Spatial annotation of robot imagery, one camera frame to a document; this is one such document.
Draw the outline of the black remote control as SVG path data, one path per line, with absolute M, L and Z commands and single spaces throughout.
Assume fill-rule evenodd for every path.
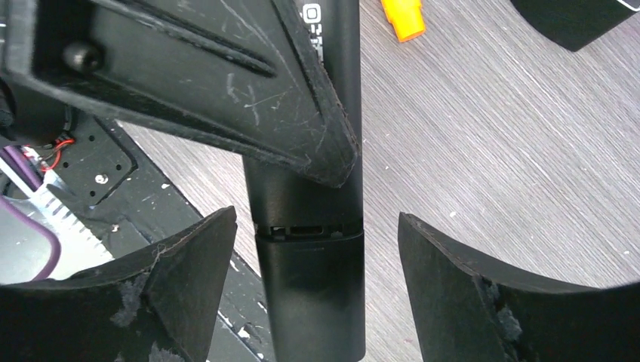
M 364 233 L 362 164 L 338 189 L 244 160 L 251 216 L 258 237 L 277 241 Z

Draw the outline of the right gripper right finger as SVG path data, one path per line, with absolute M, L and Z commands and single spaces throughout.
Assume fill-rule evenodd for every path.
M 637 361 L 639 285 L 537 275 L 409 213 L 398 250 L 425 361 Z

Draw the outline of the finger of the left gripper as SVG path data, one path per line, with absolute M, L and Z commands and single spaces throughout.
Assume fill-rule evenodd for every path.
M 3 1 L 1 71 L 339 187 L 358 141 L 293 1 Z

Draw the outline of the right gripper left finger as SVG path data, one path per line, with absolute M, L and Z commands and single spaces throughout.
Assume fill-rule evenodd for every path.
M 237 230 L 225 207 L 80 271 L 1 288 L 3 361 L 204 361 Z

